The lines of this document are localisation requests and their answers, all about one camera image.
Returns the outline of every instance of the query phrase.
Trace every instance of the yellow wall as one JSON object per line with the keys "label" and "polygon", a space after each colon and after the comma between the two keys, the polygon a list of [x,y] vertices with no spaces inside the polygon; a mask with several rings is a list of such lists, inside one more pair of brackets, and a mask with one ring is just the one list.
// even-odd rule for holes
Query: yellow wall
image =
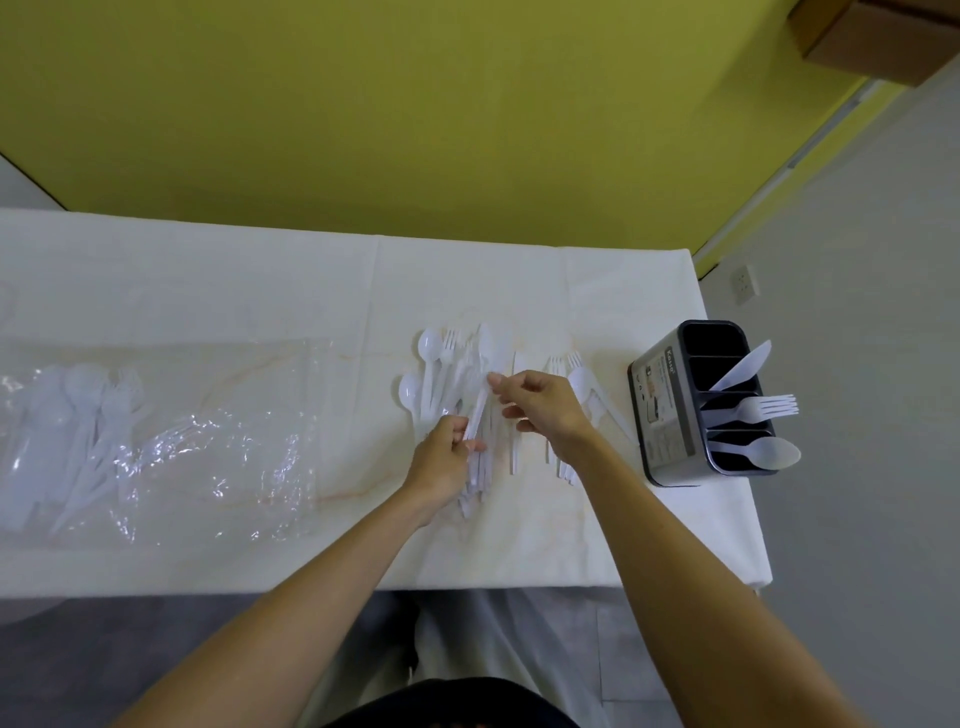
{"label": "yellow wall", "polygon": [[0,152],[69,209],[697,248],[859,79],[792,0],[5,0]]}

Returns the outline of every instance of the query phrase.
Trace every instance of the person's right hand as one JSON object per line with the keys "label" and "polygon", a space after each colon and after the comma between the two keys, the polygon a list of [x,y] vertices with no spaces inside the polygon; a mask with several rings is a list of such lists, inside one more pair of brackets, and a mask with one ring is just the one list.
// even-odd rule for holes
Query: person's right hand
{"label": "person's right hand", "polygon": [[538,432],[550,441],[558,457],[569,462],[573,444],[595,430],[565,376],[527,370],[513,376],[490,373],[487,381],[509,420],[519,420],[520,432]]}

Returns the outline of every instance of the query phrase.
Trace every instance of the cutlery organizer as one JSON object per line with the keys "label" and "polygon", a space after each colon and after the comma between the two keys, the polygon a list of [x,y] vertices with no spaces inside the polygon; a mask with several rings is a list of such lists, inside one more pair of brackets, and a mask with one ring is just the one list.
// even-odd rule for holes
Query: cutlery organizer
{"label": "cutlery organizer", "polygon": [[776,472],[757,468],[743,455],[707,449],[710,441],[749,445],[776,434],[769,420],[707,428],[700,414],[763,395],[756,376],[722,392],[709,390],[749,352],[743,329],[731,321],[684,321],[630,365],[636,431],[651,483],[693,486]]}

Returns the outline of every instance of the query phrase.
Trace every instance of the gray wall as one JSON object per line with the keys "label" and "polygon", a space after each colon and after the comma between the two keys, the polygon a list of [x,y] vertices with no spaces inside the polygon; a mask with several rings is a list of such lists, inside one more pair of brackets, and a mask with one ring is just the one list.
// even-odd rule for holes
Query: gray wall
{"label": "gray wall", "polygon": [[[733,302],[751,263],[761,296]],[[888,109],[702,283],[773,339],[804,459],[754,481],[770,607],[884,726],[960,724],[960,65]]]}
{"label": "gray wall", "polygon": [[0,207],[63,209],[3,157],[0,157]]}

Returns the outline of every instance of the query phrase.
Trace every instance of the table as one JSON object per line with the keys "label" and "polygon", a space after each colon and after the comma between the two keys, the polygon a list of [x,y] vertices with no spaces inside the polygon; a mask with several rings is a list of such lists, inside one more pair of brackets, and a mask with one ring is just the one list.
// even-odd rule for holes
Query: table
{"label": "table", "polygon": [[[0,596],[257,592],[332,543],[401,482],[413,447],[397,378],[424,326],[513,331],[533,362],[577,349],[631,413],[627,364],[705,318],[686,251],[615,251],[0,210],[0,333],[64,344],[315,337],[331,342],[313,535],[196,549],[5,548]],[[639,450],[604,434],[639,472]],[[523,437],[465,521],[421,529],[381,588],[616,586],[582,489]],[[749,482],[655,492],[744,582],[771,580]]]}

